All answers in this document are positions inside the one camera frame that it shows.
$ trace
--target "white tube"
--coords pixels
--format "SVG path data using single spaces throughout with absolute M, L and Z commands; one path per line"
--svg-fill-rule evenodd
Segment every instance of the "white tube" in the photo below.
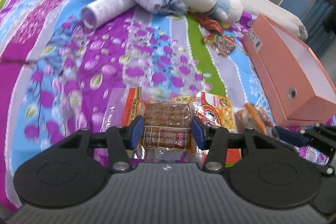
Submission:
M 82 21 L 88 29 L 96 29 L 136 4 L 134 0 L 96 0 L 81 10 Z

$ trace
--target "pink box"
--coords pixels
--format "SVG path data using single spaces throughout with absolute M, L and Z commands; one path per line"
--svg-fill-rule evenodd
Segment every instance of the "pink box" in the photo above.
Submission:
M 311 126 L 336 114 L 336 88 L 312 50 L 259 15 L 243 44 L 278 126 Z

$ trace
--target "white sticker label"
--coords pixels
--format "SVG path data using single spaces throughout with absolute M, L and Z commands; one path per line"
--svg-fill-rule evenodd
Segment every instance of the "white sticker label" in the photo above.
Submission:
M 256 35 L 256 33 L 254 32 L 253 29 L 250 29 L 247 34 L 248 34 L 252 44 L 254 45 L 255 49 L 257 50 L 257 52 L 259 52 L 260 48 L 263 46 L 259 37 Z

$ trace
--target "ribbed gray surface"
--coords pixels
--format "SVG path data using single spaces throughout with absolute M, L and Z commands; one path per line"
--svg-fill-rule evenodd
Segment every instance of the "ribbed gray surface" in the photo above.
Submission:
M 113 175 L 93 199 L 62 210 L 25 205 L 9 224 L 323 224 L 310 206 L 273 211 L 236 196 L 220 175 L 196 164 L 138 164 Z

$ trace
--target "metal ring hole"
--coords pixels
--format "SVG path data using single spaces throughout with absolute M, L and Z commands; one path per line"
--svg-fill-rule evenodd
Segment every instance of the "metal ring hole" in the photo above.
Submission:
M 297 91 L 295 88 L 291 88 L 289 91 L 288 91 L 288 97 L 290 100 L 294 99 L 297 95 Z

